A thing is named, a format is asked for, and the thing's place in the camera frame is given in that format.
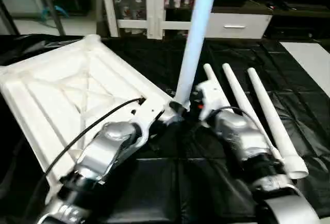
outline white cabinet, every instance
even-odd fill
[[[271,15],[212,13],[205,37],[261,39]]]
[[[115,12],[116,0],[104,0],[110,34],[118,37],[119,29],[145,29],[149,39],[163,38],[166,30],[189,30],[191,4],[185,6],[186,0],[181,0],[181,7],[165,8],[165,0],[145,0],[145,15],[143,18],[122,17],[120,9]],[[185,12],[185,21],[171,21],[169,12]],[[206,32],[207,38],[241,38],[260,39],[271,19],[271,15],[212,13]]]

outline cabinet drawer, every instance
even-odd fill
[[[260,39],[271,15],[211,13],[207,38]]]

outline light blue tube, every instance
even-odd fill
[[[207,23],[214,0],[195,0],[179,82],[174,101],[186,105],[200,59]]]

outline blue object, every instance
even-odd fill
[[[61,7],[59,7],[57,5],[55,5],[54,7],[55,7],[55,10],[61,12],[66,18],[70,17],[69,14],[64,9],[62,9]],[[46,16],[47,16],[49,10],[50,10],[49,7],[46,7],[42,10],[42,13],[41,13],[41,20],[42,21],[45,22],[47,20]]]

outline table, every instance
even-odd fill
[[[0,37],[0,63],[8,65],[61,47],[79,37],[30,35]],[[153,83],[174,95],[185,41],[127,38],[104,43]],[[202,65],[210,63],[229,102],[235,104],[222,63],[229,63],[246,91],[261,122],[258,101],[245,70],[255,67],[304,158],[309,176],[296,182],[319,216],[330,216],[330,100],[293,57],[277,42],[206,41],[195,84],[206,79]],[[0,102],[3,141],[0,179],[15,161],[10,189],[0,198],[0,213],[17,223],[41,175],[27,143],[13,159],[20,129],[3,99]],[[99,223],[217,223],[254,220],[254,201],[247,186],[232,174],[221,143],[206,129],[196,132],[187,124],[173,124],[150,140],[121,170],[112,175]],[[39,194],[33,215],[43,205],[47,186]]]

